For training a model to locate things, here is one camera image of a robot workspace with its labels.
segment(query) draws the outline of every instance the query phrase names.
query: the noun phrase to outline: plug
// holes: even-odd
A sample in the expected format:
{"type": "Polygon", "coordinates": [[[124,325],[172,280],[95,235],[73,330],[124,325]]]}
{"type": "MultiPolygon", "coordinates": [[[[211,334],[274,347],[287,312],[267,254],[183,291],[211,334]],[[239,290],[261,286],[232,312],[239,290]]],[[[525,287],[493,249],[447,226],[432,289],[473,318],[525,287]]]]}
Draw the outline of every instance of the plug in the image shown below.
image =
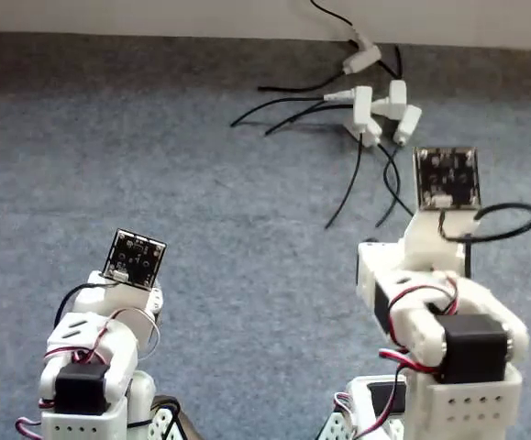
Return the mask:
{"type": "Polygon", "coordinates": [[[420,107],[408,105],[405,108],[402,121],[393,135],[393,140],[396,144],[401,146],[407,144],[408,140],[410,140],[410,137],[414,134],[416,127],[418,127],[421,116],[422,109],[420,107]]]}
{"type": "Polygon", "coordinates": [[[407,107],[407,87],[404,80],[390,82],[390,92],[386,98],[378,99],[371,105],[374,115],[385,116],[399,121],[404,117],[407,107]]]}
{"type": "Polygon", "coordinates": [[[382,53],[377,45],[372,45],[370,48],[360,50],[351,55],[342,63],[342,70],[346,75],[359,73],[367,69],[372,64],[375,64],[382,58],[382,53]]]}
{"type": "Polygon", "coordinates": [[[352,103],[355,99],[355,89],[342,90],[335,93],[327,93],[324,95],[325,101],[343,101],[352,103]]]}

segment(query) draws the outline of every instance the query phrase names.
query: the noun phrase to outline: wall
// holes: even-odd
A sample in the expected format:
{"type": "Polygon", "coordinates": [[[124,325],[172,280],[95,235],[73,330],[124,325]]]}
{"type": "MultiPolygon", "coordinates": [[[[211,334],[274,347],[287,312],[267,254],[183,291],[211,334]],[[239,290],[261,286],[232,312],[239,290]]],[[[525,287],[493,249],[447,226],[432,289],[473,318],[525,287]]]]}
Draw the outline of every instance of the wall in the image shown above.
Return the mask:
{"type": "MultiPolygon", "coordinates": [[[[531,49],[531,0],[319,0],[374,39],[531,49]]],[[[342,39],[308,0],[0,0],[1,31],[342,39]]]]}

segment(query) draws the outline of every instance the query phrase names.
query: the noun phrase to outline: floor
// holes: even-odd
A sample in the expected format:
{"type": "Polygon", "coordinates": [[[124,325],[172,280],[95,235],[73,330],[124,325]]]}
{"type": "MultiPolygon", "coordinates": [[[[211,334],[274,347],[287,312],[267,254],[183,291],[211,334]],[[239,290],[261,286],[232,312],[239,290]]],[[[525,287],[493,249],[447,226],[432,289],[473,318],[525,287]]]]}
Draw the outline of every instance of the floor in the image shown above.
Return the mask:
{"type": "MultiPolygon", "coordinates": [[[[356,145],[320,114],[277,135],[305,104],[228,123],[263,83],[328,76],[341,43],[0,35],[0,438],[37,417],[40,357],[62,295],[101,268],[118,227],[169,243],[159,352],[140,365],[206,439],[313,439],[334,391],[389,372],[354,294],[356,245],[396,240],[383,158],[363,155],[335,225],[356,145]]],[[[480,149],[486,204],[531,202],[531,53],[403,47],[415,144],[480,149]]],[[[388,79],[371,69],[351,83],[388,79]]],[[[329,90],[340,89],[341,84],[329,90]]],[[[409,149],[398,156],[411,203],[409,149]]],[[[516,222],[500,215],[483,230],[516,222]]],[[[475,248],[474,276],[531,335],[531,233],[475,248]]],[[[531,439],[531,349],[512,439],[531,439]]]]}

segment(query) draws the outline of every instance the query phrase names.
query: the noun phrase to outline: circuit board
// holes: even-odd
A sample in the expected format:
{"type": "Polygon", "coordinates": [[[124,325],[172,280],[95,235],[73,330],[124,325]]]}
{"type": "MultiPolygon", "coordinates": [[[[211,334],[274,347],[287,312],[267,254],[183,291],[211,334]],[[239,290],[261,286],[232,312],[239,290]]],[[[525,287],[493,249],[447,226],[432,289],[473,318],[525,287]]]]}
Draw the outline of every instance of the circuit board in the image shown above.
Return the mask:
{"type": "Polygon", "coordinates": [[[421,211],[481,208],[475,148],[417,148],[414,162],[421,211]]]}
{"type": "Polygon", "coordinates": [[[150,291],[157,278],[165,249],[165,243],[117,229],[103,275],[150,291]]]}

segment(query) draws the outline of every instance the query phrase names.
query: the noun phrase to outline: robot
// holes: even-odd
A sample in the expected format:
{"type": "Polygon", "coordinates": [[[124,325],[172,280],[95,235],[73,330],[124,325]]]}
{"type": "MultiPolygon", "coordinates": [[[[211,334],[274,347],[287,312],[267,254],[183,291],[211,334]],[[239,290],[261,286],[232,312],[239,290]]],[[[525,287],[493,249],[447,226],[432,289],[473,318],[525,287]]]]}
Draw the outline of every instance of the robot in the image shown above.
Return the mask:
{"type": "Polygon", "coordinates": [[[20,434],[33,440],[201,440],[177,399],[157,396],[153,378],[137,370],[139,353],[150,356],[160,342],[163,294],[156,278],[165,250],[159,241],[116,231],[104,269],[61,302],[39,382],[40,421],[19,418],[20,434]],[[31,425],[40,425],[41,434],[31,425]]]}
{"type": "Polygon", "coordinates": [[[357,377],[335,395],[320,440],[504,440],[515,423],[528,333],[470,279],[467,245],[481,219],[527,203],[481,207],[474,148],[414,151],[418,210],[397,243],[358,246],[356,291],[394,349],[395,376],[357,377]]]}

